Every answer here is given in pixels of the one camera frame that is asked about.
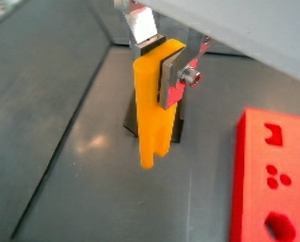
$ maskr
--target gray table surface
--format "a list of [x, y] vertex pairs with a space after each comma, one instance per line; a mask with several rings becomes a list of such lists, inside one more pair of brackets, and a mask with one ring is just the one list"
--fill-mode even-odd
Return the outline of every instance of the gray table surface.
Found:
[[107, 47], [73, 0], [31, 0], [0, 23], [0, 241], [10, 237]]
[[235, 125], [245, 106], [300, 115], [300, 82], [259, 62], [206, 55], [180, 144], [152, 170], [121, 124], [127, 48], [112, 47], [13, 241], [227, 240]]

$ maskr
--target orange block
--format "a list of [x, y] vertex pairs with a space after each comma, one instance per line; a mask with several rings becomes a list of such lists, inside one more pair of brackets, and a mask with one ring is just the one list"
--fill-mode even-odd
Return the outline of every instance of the orange block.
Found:
[[300, 242], [300, 117], [245, 109], [237, 129], [231, 242]]
[[132, 64], [140, 165], [152, 167], [152, 155], [164, 156], [170, 149], [176, 104], [163, 110], [156, 102], [160, 63], [184, 47], [167, 40]]

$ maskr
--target hole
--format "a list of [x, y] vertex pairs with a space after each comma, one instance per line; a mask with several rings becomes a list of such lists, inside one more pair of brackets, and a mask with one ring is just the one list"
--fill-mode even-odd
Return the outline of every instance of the hole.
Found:
[[266, 173], [271, 176], [274, 176], [277, 174], [275, 166], [271, 164], [265, 166], [265, 170], [266, 170]]
[[278, 187], [278, 183], [273, 178], [266, 179], [266, 185], [270, 189], [275, 189]]
[[282, 185], [290, 185], [290, 178], [286, 174], [279, 175], [279, 181]]
[[293, 241], [295, 230], [285, 215], [270, 212], [265, 219], [265, 228], [269, 236], [277, 241]]
[[265, 123], [265, 127], [271, 132], [271, 135], [265, 138], [265, 142], [271, 146], [281, 147], [283, 145], [281, 127], [269, 123]]

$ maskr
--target yellow block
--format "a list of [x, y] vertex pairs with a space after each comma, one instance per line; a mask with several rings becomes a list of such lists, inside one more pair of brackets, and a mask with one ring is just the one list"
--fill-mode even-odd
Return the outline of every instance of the yellow block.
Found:
[[171, 56], [184, 44], [167, 40], [132, 64], [135, 104], [140, 165], [152, 167], [152, 155], [164, 156], [170, 149], [175, 106], [163, 110], [156, 102], [160, 62]]

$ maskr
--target red block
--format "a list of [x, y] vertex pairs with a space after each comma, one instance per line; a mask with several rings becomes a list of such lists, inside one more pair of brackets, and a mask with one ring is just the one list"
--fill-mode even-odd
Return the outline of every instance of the red block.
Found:
[[245, 109], [237, 128], [230, 242], [300, 242], [300, 117]]

